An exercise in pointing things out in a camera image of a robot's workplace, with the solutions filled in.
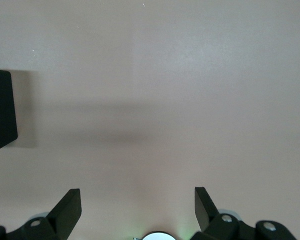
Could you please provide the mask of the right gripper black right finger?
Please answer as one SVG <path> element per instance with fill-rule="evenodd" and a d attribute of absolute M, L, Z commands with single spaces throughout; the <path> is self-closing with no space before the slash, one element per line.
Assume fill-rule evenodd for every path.
<path fill-rule="evenodd" d="M 255 227 L 251 227 L 233 214 L 221 213 L 204 187 L 194 189 L 194 198 L 195 215 L 200 227 L 200 231 L 191 237 L 194 240 L 296 239 L 288 228 L 278 222 L 260 220 Z"/>

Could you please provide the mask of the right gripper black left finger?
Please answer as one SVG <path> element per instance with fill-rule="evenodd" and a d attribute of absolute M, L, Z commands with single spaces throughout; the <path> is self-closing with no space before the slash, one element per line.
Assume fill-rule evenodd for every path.
<path fill-rule="evenodd" d="M 80 189 L 73 188 L 46 216 L 32 218 L 12 232 L 0 225 L 0 240 L 66 240 L 80 217 Z"/>

